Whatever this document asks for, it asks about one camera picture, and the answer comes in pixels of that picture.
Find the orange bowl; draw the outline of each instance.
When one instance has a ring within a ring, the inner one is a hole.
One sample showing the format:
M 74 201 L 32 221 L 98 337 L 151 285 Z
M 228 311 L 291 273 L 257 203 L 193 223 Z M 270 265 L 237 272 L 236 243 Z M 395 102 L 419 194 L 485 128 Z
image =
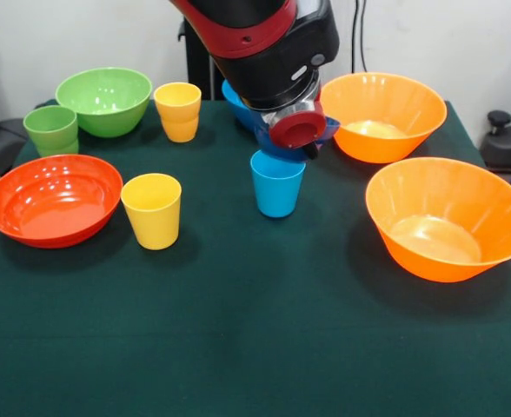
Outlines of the orange bowl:
M 467 280 L 511 259 L 511 186 L 469 163 L 411 158 L 380 169 L 366 204 L 388 252 L 426 280 Z
M 390 163 L 408 156 L 447 118 L 432 89 L 405 76 L 361 73 L 325 84 L 323 111 L 338 120 L 339 148 L 364 162 Z
M 0 232 L 35 248 L 66 248 L 97 233 L 114 213 L 123 179 L 101 159 L 57 155 L 0 179 Z

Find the black knob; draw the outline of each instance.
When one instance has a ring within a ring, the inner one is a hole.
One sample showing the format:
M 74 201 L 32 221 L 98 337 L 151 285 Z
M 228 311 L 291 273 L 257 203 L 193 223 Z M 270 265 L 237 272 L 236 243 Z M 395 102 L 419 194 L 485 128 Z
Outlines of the black knob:
M 511 123 L 511 115 L 506 111 L 493 110 L 488 113 L 488 120 L 494 128 L 502 129 Z

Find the yellow cup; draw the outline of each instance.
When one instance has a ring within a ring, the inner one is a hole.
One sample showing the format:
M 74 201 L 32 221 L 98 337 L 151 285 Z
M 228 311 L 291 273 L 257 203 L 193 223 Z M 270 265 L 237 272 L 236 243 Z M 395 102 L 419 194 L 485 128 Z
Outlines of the yellow cup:
M 121 200 L 144 248 L 165 249 L 176 242 L 181 194 L 180 182 L 170 175 L 145 174 L 126 182 Z
M 163 129 L 172 142 L 194 139 L 202 106 L 202 91 L 190 83 L 169 83 L 156 89 L 155 104 Z

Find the white wall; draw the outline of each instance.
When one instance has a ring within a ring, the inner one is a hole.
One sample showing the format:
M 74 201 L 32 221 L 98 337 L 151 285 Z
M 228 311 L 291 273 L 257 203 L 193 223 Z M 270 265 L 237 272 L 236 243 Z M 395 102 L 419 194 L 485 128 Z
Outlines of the white wall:
M 181 21 L 167 0 L 0 0 L 0 118 L 25 115 L 89 68 L 187 81 Z
M 350 71 L 354 0 L 332 0 L 342 37 L 327 81 Z M 22 116 L 79 70 L 122 65 L 185 80 L 181 17 L 167 0 L 0 0 L 0 117 Z M 411 76 L 455 105 L 476 141 L 511 112 L 511 0 L 368 0 L 369 70 Z

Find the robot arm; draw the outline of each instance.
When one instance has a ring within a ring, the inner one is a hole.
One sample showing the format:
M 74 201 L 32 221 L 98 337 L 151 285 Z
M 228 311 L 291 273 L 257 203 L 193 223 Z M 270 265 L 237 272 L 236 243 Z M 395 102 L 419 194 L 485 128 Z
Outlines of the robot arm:
M 170 0 L 273 143 L 311 146 L 326 128 L 319 67 L 339 37 L 330 0 Z

